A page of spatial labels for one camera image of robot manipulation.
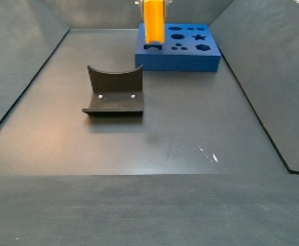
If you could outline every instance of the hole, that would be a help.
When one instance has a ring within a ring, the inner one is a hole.
[[[196,36],[192,36],[192,37],[195,37],[195,40],[206,40],[206,37],[202,36],[202,35],[196,35]]]
[[[145,44],[144,45],[144,49],[148,50],[151,48],[155,48],[157,50],[161,50],[163,49],[163,45],[161,44]]]
[[[179,31],[179,30],[181,30],[183,28],[181,28],[181,27],[169,27],[168,29],[172,30],[172,31]]]
[[[171,35],[171,38],[172,39],[184,39],[184,36],[183,35]]]
[[[204,45],[204,44],[195,45],[195,48],[196,48],[198,50],[202,50],[202,51],[208,51],[208,50],[211,50],[211,47],[207,46],[207,45]]]

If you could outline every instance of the gray floor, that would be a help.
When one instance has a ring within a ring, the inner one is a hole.
[[[0,246],[299,246],[299,176],[0,178]]]
[[[85,66],[129,70],[135,41],[72,31],[0,126],[0,246],[298,246],[299,176],[224,61],[147,72],[143,119],[81,113]]]
[[[286,174],[224,61],[216,74],[145,72],[143,118],[81,112],[87,65],[132,70],[136,35],[68,34],[0,127],[0,176]]]

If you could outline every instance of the shape sorter block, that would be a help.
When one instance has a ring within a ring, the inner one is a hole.
[[[220,53],[207,25],[165,24],[165,42],[145,44],[139,27],[136,67],[145,71],[216,72]]]

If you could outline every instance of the star-shaped hole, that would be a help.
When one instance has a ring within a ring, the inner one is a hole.
[[[195,40],[206,40],[206,37],[202,36],[202,35],[196,35],[196,36],[192,36],[192,37],[195,37]]]

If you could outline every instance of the dark gray surface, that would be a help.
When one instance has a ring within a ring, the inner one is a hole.
[[[87,65],[133,69],[137,30],[65,37],[0,128],[0,175],[286,172],[226,66],[145,72],[144,116],[89,118]]]
[[[299,176],[0,178],[0,246],[299,246]]]
[[[0,120],[68,27],[35,0],[0,0]]]
[[[299,4],[236,0],[212,33],[286,164],[299,172]]]
[[[132,0],[43,0],[72,28],[137,28],[140,9]],[[175,0],[167,21],[211,24],[232,0]]]

